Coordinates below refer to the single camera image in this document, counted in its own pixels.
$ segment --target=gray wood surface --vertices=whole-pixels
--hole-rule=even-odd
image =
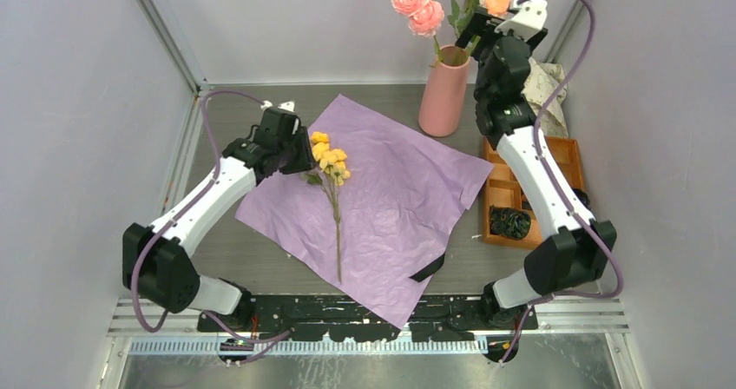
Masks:
[[[412,129],[419,130],[417,112],[423,85],[346,85],[238,87],[273,103],[294,100],[305,124],[311,124],[339,94]],[[466,96],[460,128],[439,142],[470,155],[480,156],[482,137],[475,123],[474,101]],[[257,104],[239,96],[222,95],[210,102],[210,124],[220,150],[232,140],[247,135],[260,122]],[[187,187],[193,188],[212,169],[214,157],[204,130],[200,135]],[[434,275],[427,293],[480,293],[493,280],[512,274],[522,266],[526,250],[497,247],[475,236],[481,232],[479,200],[455,226],[444,267]],[[232,280],[253,293],[340,293],[302,262],[289,257],[279,246],[235,220],[235,204],[210,230],[194,255],[201,274]]]

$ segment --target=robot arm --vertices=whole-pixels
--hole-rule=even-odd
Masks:
[[[503,21],[478,9],[456,46],[464,48],[478,37],[471,55],[478,61],[474,97],[476,123],[491,147],[506,161],[535,211],[545,241],[524,259],[524,267],[509,277],[491,282],[483,290],[482,307],[488,320],[527,303],[576,287],[601,277],[608,259],[566,208],[542,165],[546,159],[560,190],[573,202],[574,212],[600,235],[606,245],[614,245],[616,232],[609,221],[599,222],[577,200],[564,175],[551,158],[539,130],[535,145],[534,110],[522,96],[529,76],[532,50],[546,36],[543,28],[547,2],[514,0]]]
[[[214,223],[263,179],[277,170],[292,174],[316,166],[306,128],[293,113],[293,105],[285,102],[274,108],[265,104],[252,139],[230,143],[219,165],[175,208],[147,227],[134,223],[126,230],[122,270],[123,284],[128,289],[142,249],[170,224],[143,262],[139,294],[172,313],[192,308],[230,316],[230,323],[248,323],[253,312],[251,294],[233,283],[197,274],[191,257]],[[174,218],[185,209],[183,217]]]

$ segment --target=black ribbon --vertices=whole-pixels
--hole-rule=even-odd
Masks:
[[[417,282],[421,282],[435,274],[444,265],[444,253],[437,257],[432,263],[424,267],[424,269],[416,272],[411,278]]]

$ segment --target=yellow flower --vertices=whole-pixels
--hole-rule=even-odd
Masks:
[[[309,139],[312,141],[312,143],[315,144],[327,143],[330,141],[330,137],[328,135],[319,131],[315,131],[314,133],[312,133],[312,137],[310,137]]]
[[[344,162],[347,159],[347,154],[342,148],[334,148],[332,152],[338,158],[338,162]]]
[[[322,170],[324,170],[326,173],[329,173],[329,167],[337,162],[338,157],[334,154],[332,150],[325,151],[324,153],[322,153],[322,156],[319,157],[319,167],[322,168]]]
[[[332,169],[329,172],[330,177],[335,182],[335,185],[342,187],[345,183],[345,179],[350,178],[350,171],[345,167],[344,162],[336,162],[332,165]]]
[[[322,155],[330,151],[330,143],[317,143],[312,146],[312,156],[314,160],[319,162],[322,159]]]

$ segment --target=crumpled paper sheet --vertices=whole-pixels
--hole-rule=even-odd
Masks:
[[[538,63],[533,57],[529,59],[531,72],[524,83],[522,95],[534,110],[539,114],[539,109],[557,88],[557,85],[565,79],[565,71],[562,65],[556,63]],[[569,137],[568,126],[565,115],[562,113],[562,102],[568,95],[568,87],[565,87],[557,95],[557,98],[549,105],[550,113],[542,116],[542,132],[545,135],[555,137]]]
[[[342,283],[332,206],[300,174],[265,179],[235,217],[401,328],[430,281],[410,277],[444,253],[452,228],[493,166],[344,96],[322,113],[313,131],[327,133],[332,148],[345,150],[352,172],[339,190]]]

